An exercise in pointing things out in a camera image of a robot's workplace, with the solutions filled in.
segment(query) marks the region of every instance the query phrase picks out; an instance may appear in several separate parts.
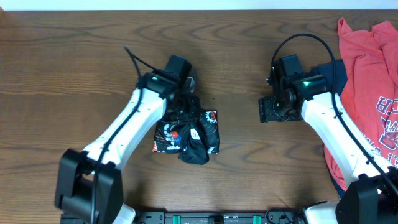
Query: black mount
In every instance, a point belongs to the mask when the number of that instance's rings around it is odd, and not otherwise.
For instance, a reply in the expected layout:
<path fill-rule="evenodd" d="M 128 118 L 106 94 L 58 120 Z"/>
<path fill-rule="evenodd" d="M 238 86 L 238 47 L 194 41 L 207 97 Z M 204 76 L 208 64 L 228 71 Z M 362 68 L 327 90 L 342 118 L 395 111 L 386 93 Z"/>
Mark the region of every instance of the black mount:
<path fill-rule="evenodd" d="M 300 121 L 304 100 L 326 92 L 324 75 L 306 74 L 297 55 L 276 60 L 267 79 L 272 96 L 259 99 L 260 122 Z"/>
<path fill-rule="evenodd" d="M 92 181 L 84 178 L 94 170 L 95 162 L 87 152 L 68 149 L 60 160 L 55 206 L 66 213 L 90 220 Z M 112 223 L 123 204 L 120 170 L 112 162 L 101 164 L 98 172 L 96 219 L 98 223 Z"/>
<path fill-rule="evenodd" d="M 397 169 L 391 166 L 389 170 L 388 177 L 398 185 Z M 336 207 L 336 218 L 339 224 L 398 223 L 398 198 L 381 175 L 363 174 L 349 185 Z"/>

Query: cable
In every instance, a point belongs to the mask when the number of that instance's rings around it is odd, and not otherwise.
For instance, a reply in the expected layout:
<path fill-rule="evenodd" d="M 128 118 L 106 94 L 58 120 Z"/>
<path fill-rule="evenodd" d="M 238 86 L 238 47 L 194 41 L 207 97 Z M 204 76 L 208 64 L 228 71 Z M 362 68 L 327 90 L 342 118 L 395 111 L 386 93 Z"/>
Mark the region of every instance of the cable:
<path fill-rule="evenodd" d="M 140 78 L 141 77 L 141 73 L 140 73 L 138 64 L 136 62 L 137 57 L 130 52 L 128 46 L 124 46 L 124 49 L 127 51 L 127 53 L 129 53 L 132 61 L 134 62 L 134 66 L 136 67 L 138 77 Z M 119 125 L 119 127 L 114 131 L 114 133 L 111 135 L 111 137 L 106 141 L 106 143 L 104 144 L 104 146 L 103 146 L 103 148 L 101 150 L 101 154 L 99 155 L 99 158 L 96 161 L 95 172 L 94 172 L 93 190 L 91 191 L 91 193 L 92 193 L 92 198 L 91 198 L 91 219 L 90 219 L 90 223 L 91 224 L 96 224 L 96 222 L 95 222 L 96 189 L 97 189 L 97 184 L 98 184 L 98 180 L 97 179 L 98 179 L 98 172 L 100 171 L 101 161 L 103 160 L 103 157 L 105 155 L 105 152 L 108 150 L 109 145 L 112 144 L 112 140 L 116 137 L 116 135 L 118 135 L 120 130 L 122 130 L 124 125 L 130 120 L 130 118 L 134 115 L 134 113 L 138 111 L 138 107 L 141 104 L 141 100 L 142 100 L 142 88 L 140 88 L 140 90 L 139 90 L 139 97 L 138 97 L 137 105 L 132 109 L 131 113 L 127 116 L 127 118 Z"/>
<path fill-rule="evenodd" d="M 135 66 L 137 67 L 137 62 L 135 62 L 135 60 L 134 59 L 136 59 L 137 61 L 139 61 L 139 62 L 141 62 L 143 65 L 145 65 L 145 66 L 147 66 L 147 67 L 149 67 L 150 69 L 152 69 L 152 70 L 156 70 L 156 71 L 158 71 L 159 69 L 157 69 L 157 68 L 155 68 L 155 67 L 153 67 L 152 65 L 149 65 L 148 63 L 146 63 L 145 61 L 143 61 L 143 60 L 141 60 L 141 59 L 139 59 L 137 56 L 135 56 L 133 53 L 131 53 L 131 51 L 130 51 L 130 49 L 129 49 L 129 47 L 128 46 L 124 46 L 124 49 L 126 50 L 126 52 L 130 55 L 130 57 L 131 57 L 131 59 L 132 59 L 132 61 L 134 62 L 134 64 L 135 64 Z"/>
<path fill-rule="evenodd" d="M 343 118 L 341 117 L 342 113 L 340 111 L 338 111 L 337 108 L 337 104 L 336 104 L 336 86 L 337 86 L 337 74 L 336 74 L 336 62 L 335 62 L 335 56 L 333 55 L 333 52 L 331 51 L 330 47 L 328 46 L 328 44 L 323 41 L 321 38 L 319 38 L 318 36 L 315 36 L 313 34 L 295 34 L 291 37 L 289 37 L 288 39 L 286 39 L 285 41 L 283 41 L 283 43 L 281 43 L 279 45 L 279 47 L 276 49 L 274 56 L 272 56 L 272 61 L 271 61 L 271 71 L 270 73 L 273 74 L 272 72 L 272 64 L 275 61 L 276 55 L 278 54 L 278 51 L 280 50 L 280 48 L 286 44 L 286 42 L 288 42 L 289 40 L 295 38 L 295 37 L 312 37 L 314 39 L 316 39 L 317 41 L 321 42 L 323 44 L 323 46 L 327 49 L 330 58 L 331 58 L 331 62 L 333 65 L 333 84 L 331 86 L 331 103 L 333 105 L 333 109 L 336 113 L 335 118 L 338 118 L 341 125 L 344 127 L 344 129 L 346 130 L 346 132 L 348 133 L 348 135 L 351 137 L 351 139 L 355 142 L 355 144 L 359 147 L 359 150 L 361 150 L 361 152 L 365 155 L 365 157 L 368 159 L 368 161 L 374 166 L 374 168 L 381 174 L 381 176 L 384 178 L 384 180 L 387 182 L 388 186 L 391 187 L 392 191 L 395 193 L 395 195 L 398 197 L 398 189 L 397 187 L 394 185 L 394 183 L 392 183 L 391 179 L 388 178 L 388 176 L 386 175 L 386 173 L 379 167 L 379 165 L 374 161 L 374 158 L 371 157 L 369 155 L 369 153 L 365 150 L 365 148 L 361 145 L 361 143 L 356 139 L 356 137 L 354 136 L 354 134 L 351 132 L 351 130 L 349 129 L 349 127 L 347 126 L 347 124 L 344 122 Z"/>

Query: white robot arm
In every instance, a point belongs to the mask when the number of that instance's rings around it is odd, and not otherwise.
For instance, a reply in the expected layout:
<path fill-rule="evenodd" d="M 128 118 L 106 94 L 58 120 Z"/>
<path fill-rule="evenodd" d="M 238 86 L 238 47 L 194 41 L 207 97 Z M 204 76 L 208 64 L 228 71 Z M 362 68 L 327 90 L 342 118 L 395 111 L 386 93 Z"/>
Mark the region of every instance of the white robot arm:
<path fill-rule="evenodd" d="M 137 105 L 139 94 L 139 89 L 134 90 L 129 103 L 113 121 L 111 126 L 98 139 L 84 148 L 84 151 L 88 152 L 88 158 L 94 161 L 98 160 L 103 145 Z M 113 162 L 117 169 L 123 170 L 127 160 L 141 142 L 146 132 L 165 114 L 167 102 L 165 98 L 159 97 L 158 93 L 146 88 L 142 89 L 142 94 L 138 111 L 134 113 L 118 135 L 112 140 L 112 144 L 108 148 L 109 151 L 105 152 L 101 161 L 103 164 Z"/>
<path fill-rule="evenodd" d="M 82 152 L 69 149 L 64 153 L 55 193 L 57 208 L 95 224 L 132 223 L 136 213 L 123 204 L 121 172 L 158 120 L 181 123 L 198 119 L 199 102 L 190 96 L 195 87 L 193 78 L 188 77 L 191 68 L 185 59 L 172 55 L 165 70 L 153 68 L 153 72 L 139 75 L 140 89 L 134 90 L 110 127 Z M 94 174 L 94 181 L 84 178 L 89 174 Z"/>
<path fill-rule="evenodd" d="M 341 104 L 340 97 L 336 95 L 336 104 L 341 117 L 361 143 L 362 147 L 374 157 L 374 161 L 385 172 L 389 172 L 388 167 L 392 164 L 382 157 L 365 139 L 361 131 L 356 127 Z M 321 137 L 331 155 L 340 168 L 346 186 L 359 180 L 361 174 L 368 177 L 380 175 L 376 168 L 368 162 L 368 159 L 359 150 L 353 139 L 348 135 L 340 121 L 336 119 L 335 111 L 331 102 L 331 93 L 322 93 L 313 96 L 313 99 L 305 100 L 301 110 L 302 118 L 307 122 Z M 309 224 L 337 224 L 336 219 L 337 203 L 321 203 L 308 207 L 305 216 Z"/>

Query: wood grain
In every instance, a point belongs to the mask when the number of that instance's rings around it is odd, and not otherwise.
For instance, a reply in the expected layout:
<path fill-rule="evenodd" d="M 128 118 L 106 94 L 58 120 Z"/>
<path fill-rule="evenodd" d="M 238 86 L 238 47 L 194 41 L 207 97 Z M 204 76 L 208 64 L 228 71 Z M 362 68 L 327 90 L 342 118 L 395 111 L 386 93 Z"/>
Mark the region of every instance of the wood grain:
<path fill-rule="evenodd" d="M 265 210 L 336 201 L 322 142 L 304 122 L 259 123 L 257 100 L 276 47 L 319 35 L 339 58 L 337 20 L 369 29 L 397 11 L 7 12 L 0 20 L 0 223 L 58 223 L 58 161 L 83 149 L 125 107 L 136 82 L 131 50 L 162 68 L 170 54 L 198 70 L 196 94 L 219 111 L 221 148 L 204 166 L 153 154 L 151 129 L 123 174 L 126 203 L 170 211 Z M 330 61 L 298 38 L 280 55 Z M 141 66 L 143 72 L 148 69 Z"/>

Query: green connector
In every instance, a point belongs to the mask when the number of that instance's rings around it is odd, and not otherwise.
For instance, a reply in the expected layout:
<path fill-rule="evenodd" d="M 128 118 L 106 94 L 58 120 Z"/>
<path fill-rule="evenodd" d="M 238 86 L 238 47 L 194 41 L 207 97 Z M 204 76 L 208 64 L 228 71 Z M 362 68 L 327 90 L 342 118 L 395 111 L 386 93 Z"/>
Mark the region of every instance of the green connector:
<path fill-rule="evenodd" d="M 181 224 L 181 216 L 174 215 L 173 216 L 173 224 Z"/>
<path fill-rule="evenodd" d="M 261 216 L 259 215 L 253 216 L 253 224 L 261 224 Z"/>

